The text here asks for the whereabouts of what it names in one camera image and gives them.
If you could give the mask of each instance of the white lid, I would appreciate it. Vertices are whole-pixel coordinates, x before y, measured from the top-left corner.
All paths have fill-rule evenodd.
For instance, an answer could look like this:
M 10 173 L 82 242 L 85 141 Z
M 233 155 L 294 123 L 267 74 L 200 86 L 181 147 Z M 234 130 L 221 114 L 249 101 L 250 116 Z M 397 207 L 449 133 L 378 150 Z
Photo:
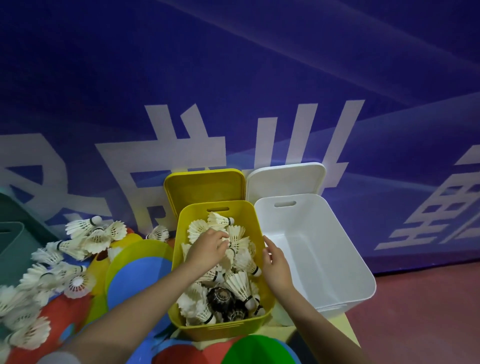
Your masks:
M 318 162 L 259 168 L 247 177 L 246 200 L 255 205 L 263 197 L 317 194 L 325 175 Z

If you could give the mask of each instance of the person's right arm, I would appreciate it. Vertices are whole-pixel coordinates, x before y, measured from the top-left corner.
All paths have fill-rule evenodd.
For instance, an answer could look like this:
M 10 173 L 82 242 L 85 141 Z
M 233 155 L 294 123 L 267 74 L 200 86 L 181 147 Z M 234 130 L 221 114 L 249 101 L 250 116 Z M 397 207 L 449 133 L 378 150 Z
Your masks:
M 371 364 L 362 349 L 325 319 L 295 289 L 280 248 L 264 236 L 263 274 L 268 287 L 292 319 L 319 363 Z

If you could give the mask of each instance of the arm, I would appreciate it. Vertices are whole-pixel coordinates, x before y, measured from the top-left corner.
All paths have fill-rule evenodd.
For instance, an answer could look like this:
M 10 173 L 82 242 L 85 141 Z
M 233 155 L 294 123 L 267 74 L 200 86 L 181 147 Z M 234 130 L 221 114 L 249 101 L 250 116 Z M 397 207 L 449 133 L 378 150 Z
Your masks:
M 288 262 L 280 248 L 264 236 L 265 280 L 295 323 L 319 363 L 371 364 L 362 349 L 333 326 L 295 289 Z
M 222 237 L 228 235 L 212 229 L 204 232 L 183 264 L 103 315 L 61 350 L 81 363 L 125 363 L 188 286 L 220 262 L 228 248 Z

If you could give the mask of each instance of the forearm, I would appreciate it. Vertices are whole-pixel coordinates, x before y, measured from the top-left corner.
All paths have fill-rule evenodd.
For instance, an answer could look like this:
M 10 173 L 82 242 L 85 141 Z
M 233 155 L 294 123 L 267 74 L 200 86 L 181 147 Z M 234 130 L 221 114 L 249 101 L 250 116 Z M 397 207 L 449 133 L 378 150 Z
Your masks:
M 198 274 L 180 265 L 89 325 L 62 350 L 82 363 L 125 363 Z
M 296 290 L 278 300 L 319 363 L 371 364 L 359 346 L 318 313 Z

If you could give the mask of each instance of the person's left hand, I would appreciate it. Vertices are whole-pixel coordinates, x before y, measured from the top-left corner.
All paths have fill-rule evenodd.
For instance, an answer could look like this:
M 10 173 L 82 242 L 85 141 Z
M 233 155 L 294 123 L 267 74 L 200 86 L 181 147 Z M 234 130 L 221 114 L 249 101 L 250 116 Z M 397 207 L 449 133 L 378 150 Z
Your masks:
M 185 264 L 189 265 L 198 277 L 215 267 L 225 256 L 228 240 L 222 241 L 222 238 L 228 238 L 228 234 L 224 231 L 208 229 L 190 247 Z

